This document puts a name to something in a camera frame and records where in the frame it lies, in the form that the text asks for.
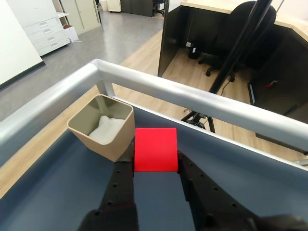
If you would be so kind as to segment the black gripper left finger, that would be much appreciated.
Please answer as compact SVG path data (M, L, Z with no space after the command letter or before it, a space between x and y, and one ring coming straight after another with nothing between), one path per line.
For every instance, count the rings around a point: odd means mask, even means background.
M134 141L114 163L113 172L97 209L82 220L79 231L138 231L134 201Z

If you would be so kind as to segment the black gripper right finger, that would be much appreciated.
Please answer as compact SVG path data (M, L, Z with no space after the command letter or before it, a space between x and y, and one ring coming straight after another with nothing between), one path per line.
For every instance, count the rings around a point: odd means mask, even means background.
M301 217L259 217L241 205L184 153L178 151L178 174L197 231L306 231Z

